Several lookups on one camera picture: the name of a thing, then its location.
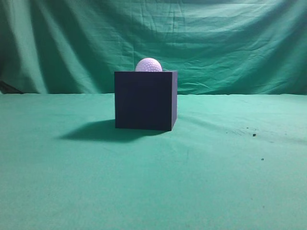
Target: box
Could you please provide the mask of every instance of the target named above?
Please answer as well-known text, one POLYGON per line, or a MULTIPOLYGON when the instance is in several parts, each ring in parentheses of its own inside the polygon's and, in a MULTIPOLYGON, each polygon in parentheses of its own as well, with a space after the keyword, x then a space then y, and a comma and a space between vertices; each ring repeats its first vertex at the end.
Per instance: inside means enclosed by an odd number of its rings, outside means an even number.
POLYGON ((115 71, 116 128, 171 131, 177 119, 177 71, 115 71))

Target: golf ball dimple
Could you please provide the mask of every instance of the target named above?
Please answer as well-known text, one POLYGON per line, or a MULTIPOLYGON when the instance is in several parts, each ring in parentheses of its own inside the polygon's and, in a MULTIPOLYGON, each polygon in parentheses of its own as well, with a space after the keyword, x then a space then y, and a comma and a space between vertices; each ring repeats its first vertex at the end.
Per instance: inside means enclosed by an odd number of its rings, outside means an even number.
POLYGON ((136 72, 162 72, 161 64, 153 58, 144 58, 137 64, 136 72))

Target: box side face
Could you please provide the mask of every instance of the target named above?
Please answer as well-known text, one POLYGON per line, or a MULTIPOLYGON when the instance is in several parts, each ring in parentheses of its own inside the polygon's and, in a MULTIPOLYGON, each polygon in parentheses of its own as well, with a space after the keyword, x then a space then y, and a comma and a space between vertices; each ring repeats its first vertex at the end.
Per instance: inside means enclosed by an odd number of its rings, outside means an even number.
POLYGON ((177 120, 177 88, 178 88, 178 72, 172 74, 172 128, 177 120))

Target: green cloth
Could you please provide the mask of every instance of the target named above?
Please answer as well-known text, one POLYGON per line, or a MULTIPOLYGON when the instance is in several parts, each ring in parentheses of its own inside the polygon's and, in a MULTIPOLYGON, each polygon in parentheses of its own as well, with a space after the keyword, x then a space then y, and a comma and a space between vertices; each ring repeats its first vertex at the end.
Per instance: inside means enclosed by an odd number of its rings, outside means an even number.
POLYGON ((110 93, 152 57, 179 94, 307 94, 306 21, 306 0, 0 0, 0 80, 110 93))
POLYGON ((0 229, 305 230, 306 118, 303 95, 179 95, 173 131, 122 130, 113 94, 0 95, 0 229))

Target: dark blue cube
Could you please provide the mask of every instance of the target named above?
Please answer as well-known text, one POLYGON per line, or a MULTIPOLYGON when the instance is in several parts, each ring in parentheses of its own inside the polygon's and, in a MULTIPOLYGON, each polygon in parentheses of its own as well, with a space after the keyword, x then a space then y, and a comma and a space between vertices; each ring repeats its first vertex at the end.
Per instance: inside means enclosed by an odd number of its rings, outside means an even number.
POLYGON ((115 71, 116 128, 171 131, 177 119, 177 71, 115 71))

